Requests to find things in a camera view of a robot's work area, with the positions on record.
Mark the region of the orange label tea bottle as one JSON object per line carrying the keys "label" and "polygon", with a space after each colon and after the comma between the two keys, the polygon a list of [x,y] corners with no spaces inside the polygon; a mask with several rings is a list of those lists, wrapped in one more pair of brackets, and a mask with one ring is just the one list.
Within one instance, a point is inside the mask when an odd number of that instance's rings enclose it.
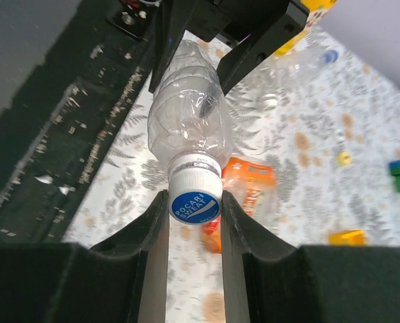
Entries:
{"label": "orange label tea bottle", "polygon": [[276,214],[277,179],[274,169],[258,159],[234,155],[222,172],[223,188],[242,209],[265,227]]}

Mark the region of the clear Pocari Sweat bottle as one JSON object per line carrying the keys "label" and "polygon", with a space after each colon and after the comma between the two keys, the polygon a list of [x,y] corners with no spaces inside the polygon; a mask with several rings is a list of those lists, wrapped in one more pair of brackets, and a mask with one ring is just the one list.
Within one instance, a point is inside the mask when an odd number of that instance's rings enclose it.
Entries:
{"label": "clear Pocari Sweat bottle", "polygon": [[232,119],[207,52],[182,40],[148,116],[148,148],[167,170],[210,170],[221,178],[233,153]]}

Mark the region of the blue Pocari bottle cap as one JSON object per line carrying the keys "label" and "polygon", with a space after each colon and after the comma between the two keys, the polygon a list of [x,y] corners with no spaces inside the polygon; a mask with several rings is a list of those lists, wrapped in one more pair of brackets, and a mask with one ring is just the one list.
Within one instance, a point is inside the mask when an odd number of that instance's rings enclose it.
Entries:
{"label": "blue Pocari bottle cap", "polygon": [[169,212],[189,225],[202,225],[221,213],[223,184],[210,170],[188,168],[169,181]]}

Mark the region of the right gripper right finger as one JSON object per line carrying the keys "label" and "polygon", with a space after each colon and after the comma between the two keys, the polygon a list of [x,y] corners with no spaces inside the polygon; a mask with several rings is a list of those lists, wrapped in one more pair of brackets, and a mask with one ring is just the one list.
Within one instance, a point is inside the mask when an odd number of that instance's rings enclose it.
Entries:
{"label": "right gripper right finger", "polygon": [[400,247],[294,247],[224,192],[227,322],[400,322]]}

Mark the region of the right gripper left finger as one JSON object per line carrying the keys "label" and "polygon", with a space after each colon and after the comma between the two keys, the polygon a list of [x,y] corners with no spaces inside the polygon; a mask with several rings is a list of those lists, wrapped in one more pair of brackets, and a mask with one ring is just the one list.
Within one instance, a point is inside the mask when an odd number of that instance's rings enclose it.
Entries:
{"label": "right gripper left finger", "polygon": [[168,198],[89,249],[0,243],[0,322],[164,322]]}

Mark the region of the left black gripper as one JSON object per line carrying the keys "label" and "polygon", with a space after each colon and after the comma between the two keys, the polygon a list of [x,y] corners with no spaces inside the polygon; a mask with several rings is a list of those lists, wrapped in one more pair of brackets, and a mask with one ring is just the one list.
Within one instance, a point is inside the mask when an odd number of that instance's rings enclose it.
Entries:
{"label": "left black gripper", "polygon": [[238,44],[216,69],[224,94],[305,27],[302,1],[161,1],[155,18],[155,60],[149,91],[161,83],[187,29],[205,42]]}

